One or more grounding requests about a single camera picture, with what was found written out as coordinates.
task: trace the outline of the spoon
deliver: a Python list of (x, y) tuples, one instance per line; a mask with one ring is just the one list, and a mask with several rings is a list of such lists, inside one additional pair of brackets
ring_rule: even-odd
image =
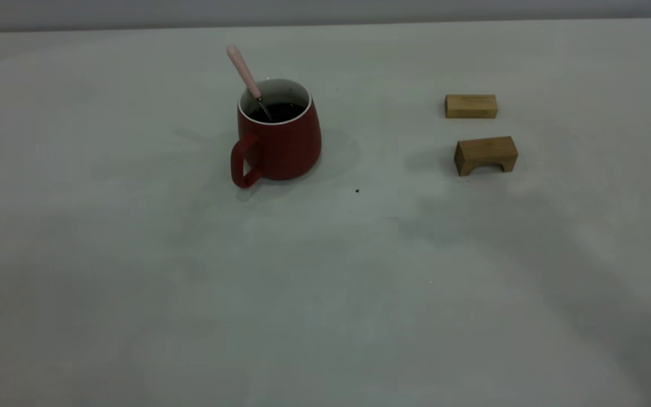
[(261, 94), (261, 90), (258, 88), (258, 84), (255, 83), (253, 75), (250, 74), (248, 65), (245, 64), (245, 60), (242, 58), (242, 54), (240, 54), (240, 49), (234, 45), (228, 46), (228, 57), (230, 57), (233, 65), (235, 65), (237, 73), (240, 74), (243, 82), (245, 82), (245, 86), (248, 86), (250, 94), (253, 95), (256, 100), (258, 100), (261, 108), (263, 108), (266, 116), (268, 116), (268, 120), (273, 123), (273, 116), (271, 116), (270, 111), (268, 111), (268, 108), (266, 108), (266, 104), (263, 103), (263, 95)]

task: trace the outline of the mug rim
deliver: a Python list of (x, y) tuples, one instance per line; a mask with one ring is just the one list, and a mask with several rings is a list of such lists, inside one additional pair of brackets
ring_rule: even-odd
[(308, 94), (308, 105), (305, 106), (305, 110), (303, 110), (302, 113), (295, 116), (295, 118), (292, 118), (290, 120), (286, 120), (284, 122), (267, 123), (267, 122), (261, 122), (261, 121), (255, 120), (255, 119), (251, 118), (250, 116), (248, 116), (247, 114), (245, 114), (245, 112), (242, 110), (242, 106), (240, 104), (240, 100), (242, 99), (242, 96), (245, 95), (245, 93), (250, 93), (250, 91), (246, 88), (245, 92), (243, 92), (240, 95), (240, 98), (238, 98), (238, 100), (237, 100), (237, 110), (240, 112), (240, 114), (242, 114), (242, 116), (244, 118), (248, 119), (249, 121), (251, 121), (251, 122), (253, 122), (255, 124), (264, 124), (265, 126), (281, 126), (283, 124), (293, 123), (294, 121), (296, 121), (297, 119), (302, 118), (303, 116), (305, 116), (306, 113), (308, 113), (308, 111), (310, 110), (310, 106), (313, 105), (313, 95), (310, 94), (310, 90), (308, 90), (305, 86), (301, 85), (300, 83), (298, 83), (298, 82), (296, 82), (294, 80), (286, 79), (284, 77), (267, 77), (266, 79), (259, 81), (258, 85), (261, 85), (261, 83), (268, 82), (268, 81), (271, 81), (271, 80), (285, 80), (287, 82), (294, 83), (294, 84), (300, 86), (301, 88), (303, 88), (305, 90), (305, 92)]

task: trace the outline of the arch-shaped wooden block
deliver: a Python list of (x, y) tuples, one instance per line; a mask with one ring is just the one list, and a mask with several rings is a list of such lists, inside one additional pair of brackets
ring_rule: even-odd
[(511, 137), (482, 138), (460, 141), (454, 154), (454, 162), (462, 177), (484, 164), (498, 164), (504, 172), (511, 172), (517, 162), (517, 147)]

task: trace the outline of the pink spoon handle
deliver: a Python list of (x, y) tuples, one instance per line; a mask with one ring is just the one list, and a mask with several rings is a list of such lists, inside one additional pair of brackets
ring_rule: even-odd
[(250, 94), (253, 95), (253, 97), (256, 99), (261, 98), (261, 90), (258, 89), (258, 85), (255, 84), (255, 80), (250, 74), (248, 65), (245, 64), (245, 60), (242, 58), (242, 54), (240, 54), (240, 50), (237, 48), (237, 46), (228, 46), (228, 57), (230, 57), (233, 65), (235, 65), (237, 73), (240, 74), (243, 82), (245, 82), (245, 86), (248, 86)]

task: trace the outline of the mug handle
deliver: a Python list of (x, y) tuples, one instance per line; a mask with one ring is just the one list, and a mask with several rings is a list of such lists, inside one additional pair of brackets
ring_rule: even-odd
[(257, 143), (258, 136), (248, 133), (235, 143), (233, 152), (230, 154), (230, 174), (233, 177), (235, 185), (240, 188), (250, 188), (263, 175), (263, 172), (258, 168), (251, 169), (245, 176), (242, 174), (242, 167), (245, 164), (245, 154)]

